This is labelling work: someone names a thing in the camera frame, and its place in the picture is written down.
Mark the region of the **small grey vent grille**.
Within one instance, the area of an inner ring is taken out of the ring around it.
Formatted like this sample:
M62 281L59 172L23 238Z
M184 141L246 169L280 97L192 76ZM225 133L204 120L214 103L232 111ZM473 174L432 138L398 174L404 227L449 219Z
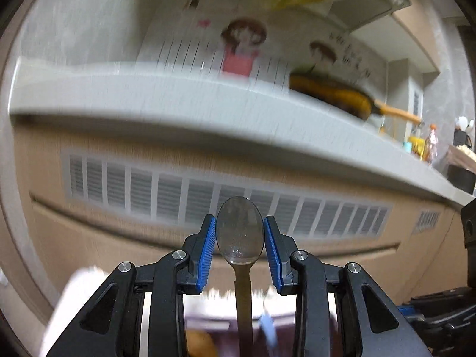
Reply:
M424 210L420 213L412 234L434 229L438 223L441 213L438 211Z

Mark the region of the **cartoon wall sticker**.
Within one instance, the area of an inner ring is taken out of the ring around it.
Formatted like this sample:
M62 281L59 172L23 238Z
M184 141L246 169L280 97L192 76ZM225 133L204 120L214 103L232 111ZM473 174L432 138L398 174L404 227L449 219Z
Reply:
M303 69L386 89L387 62L361 41L304 10L258 13L240 0L161 0L138 59L281 86Z

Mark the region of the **wooden spoon in caddy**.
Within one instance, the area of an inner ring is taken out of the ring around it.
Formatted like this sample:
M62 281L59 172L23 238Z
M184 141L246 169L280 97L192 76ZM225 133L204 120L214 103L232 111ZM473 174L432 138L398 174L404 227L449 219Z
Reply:
M212 337L205 331L186 331L187 352L191 357L218 357Z

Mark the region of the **purple plastic utensil caddy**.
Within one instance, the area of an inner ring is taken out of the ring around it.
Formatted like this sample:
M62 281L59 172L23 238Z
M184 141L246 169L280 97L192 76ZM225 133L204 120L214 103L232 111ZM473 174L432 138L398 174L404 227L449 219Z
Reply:
M278 356L292 356L295 336L295 320L290 315L272 317L278 334ZM239 337L236 319L211 319L205 317L187 317L186 331L207 332L213 339L219 356L240 356ZM252 353L248 356L269 356L259 318L253 320Z

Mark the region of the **grey kitchen countertop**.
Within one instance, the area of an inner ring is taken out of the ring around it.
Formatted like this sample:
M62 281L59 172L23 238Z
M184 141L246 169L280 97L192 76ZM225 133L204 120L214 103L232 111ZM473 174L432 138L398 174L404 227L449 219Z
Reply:
M11 117L257 159L465 206L471 195L361 120L300 93L198 68L21 58Z

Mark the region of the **grey ventilation grille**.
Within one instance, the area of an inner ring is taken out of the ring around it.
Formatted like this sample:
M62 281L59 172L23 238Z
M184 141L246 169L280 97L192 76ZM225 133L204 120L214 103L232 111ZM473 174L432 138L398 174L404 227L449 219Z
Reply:
M108 212L187 231L229 198L248 198L262 216L275 217L281 232L296 239L376 239L392 207L242 176L145 165L81 151L62 154L66 194Z

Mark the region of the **blue white plastic spoon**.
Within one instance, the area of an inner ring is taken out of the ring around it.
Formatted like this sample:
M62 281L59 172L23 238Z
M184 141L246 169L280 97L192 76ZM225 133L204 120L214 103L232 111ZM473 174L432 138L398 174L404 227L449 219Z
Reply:
M268 313L263 313L259 318L259 324L269 356L278 356L278 334L273 324L273 318Z

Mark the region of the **white table cloth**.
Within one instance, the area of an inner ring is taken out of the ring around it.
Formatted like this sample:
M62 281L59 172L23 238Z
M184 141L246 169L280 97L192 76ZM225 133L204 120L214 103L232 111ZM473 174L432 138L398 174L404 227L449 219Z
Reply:
M50 319L40 347L40 355L46 356L60 334L72 321L96 289L107 278L100 268L78 269L69 279ZM211 319L237 319L235 294L210 289L199 296L185 295L183 298L185 320L187 317ZM253 291L253 319L263 313L270 317L290 315L295 319L295 297L282 297L274 287Z

